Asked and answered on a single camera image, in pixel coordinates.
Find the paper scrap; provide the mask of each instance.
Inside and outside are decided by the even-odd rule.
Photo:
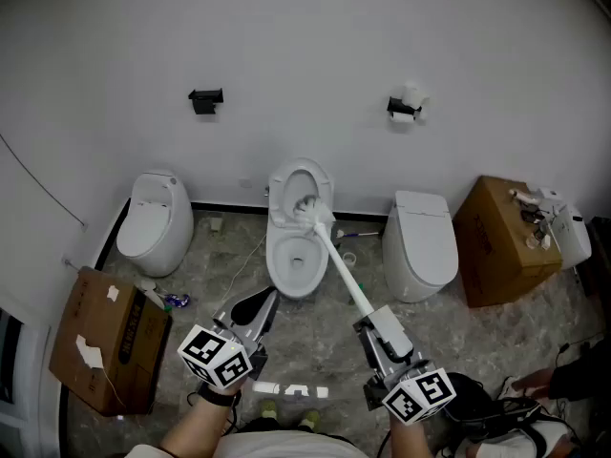
[[[80,334],[76,336],[76,347],[89,368],[104,368],[101,350],[98,347],[87,346],[85,338]]]
[[[110,299],[113,302],[116,302],[116,298],[118,297],[118,288],[114,285],[108,287],[108,294],[106,294],[106,298]]]

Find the human arm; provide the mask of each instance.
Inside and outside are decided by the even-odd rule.
[[[392,458],[432,458],[422,424],[404,426],[391,414],[390,452]]]
[[[239,386],[220,390],[213,386],[209,388],[221,395],[235,395]],[[168,432],[161,441],[160,448],[176,458],[212,458],[231,407],[217,406],[200,397],[197,403]]]

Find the black wall bracket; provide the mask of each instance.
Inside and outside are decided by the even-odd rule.
[[[413,107],[410,107],[409,105],[404,104],[401,101],[401,98],[392,98],[391,97],[389,98],[389,106],[387,107],[386,110],[390,112],[390,115],[392,115],[393,113],[416,115],[416,113],[422,112],[422,107],[414,109]]]
[[[202,92],[194,90],[189,94],[189,100],[193,101],[193,110],[197,115],[215,114],[215,104],[223,103],[222,88]]]

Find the toilet seat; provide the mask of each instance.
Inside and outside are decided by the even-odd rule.
[[[149,251],[161,239],[170,220],[167,205],[140,201],[130,210],[116,237],[116,247],[128,258]]]
[[[308,173],[313,178],[315,185],[307,185],[302,182],[293,193],[290,181],[294,174],[300,171]],[[331,179],[317,162],[299,157],[285,163],[269,178],[269,215],[272,222],[277,227],[299,228],[299,223],[293,217],[293,209],[296,201],[306,195],[320,197],[325,205],[331,206],[333,187]]]
[[[396,193],[405,260],[420,281],[443,286],[458,270],[452,217],[446,200],[416,192]]]

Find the toilet brush handle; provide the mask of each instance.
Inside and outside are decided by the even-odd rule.
[[[365,294],[363,293],[363,290],[361,290],[361,287],[358,285],[354,277],[352,277],[352,274],[346,268],[346,265],[342,261],[342,257],[337,252],[337,249],[335,249],[335,246],[333,246],[333,243],[331,242],[331,239],[328,236],[327,228],[322,223],[316,224],[314,226],[314,231],[323,241],[323,244],[327,248],[331,259],[335,262],[335,266],[337,266],[337,271],[340,272],[342,279],[344,279],[344,283],[348,287],[348,291],[354,299],[354,303],[356,303],[356,306],[361,311],[361,315],[363,317],[368,316],[371,312],[373,312],[373,307],[367,300],[367,297],[365,297]]]

